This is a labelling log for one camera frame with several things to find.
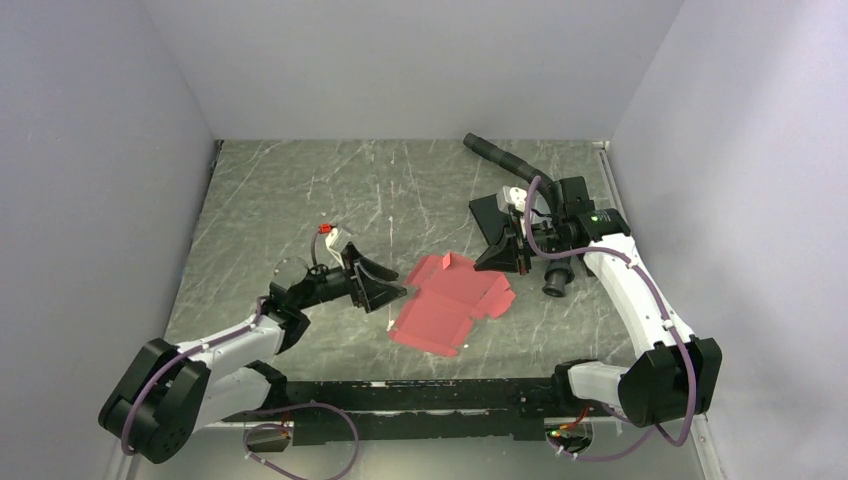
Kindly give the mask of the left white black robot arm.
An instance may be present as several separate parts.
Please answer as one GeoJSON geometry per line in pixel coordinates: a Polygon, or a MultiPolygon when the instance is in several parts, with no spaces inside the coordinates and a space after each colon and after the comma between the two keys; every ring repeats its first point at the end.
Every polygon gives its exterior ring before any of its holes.
{"type": "Polygon", "coordinates": [[[327,266],[283,259],[245,320],[198,340],[145,343],[101,407],[99,426],[119,440],[124,454],[159,464],[194,432],[226,417],[279,417],[288,402],[287,378],[268,362],[303,337],[311,324],[306,309],[348,299],[371,313],[407,293],[397,271],[353,243],[338,260],[327,266]]]}

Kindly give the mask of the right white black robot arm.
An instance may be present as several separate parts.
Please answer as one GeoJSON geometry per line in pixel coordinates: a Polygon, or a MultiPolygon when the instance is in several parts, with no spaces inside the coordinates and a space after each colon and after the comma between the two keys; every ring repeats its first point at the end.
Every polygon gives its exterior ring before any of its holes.
{"type": "Polygon", "coordinates": [[[614,208],[599,209],[581,177],[558,181],[560,202],[549,209],[539,179],[534,192],[504,187],[469,203],[487,242],[478,271],[526,274],[531,259],[548,261],[544,287],[562,296],[578,258],[598,279],[623,321],[635,361],[629,367],[581,359],[557,366],[551,401],[574,415],[589,401],[617,409],[637,427],[691,422],[706,412],[714,393],[722,351],[700,338],[669,305],[641,259],[631,229],[614,208]]]}

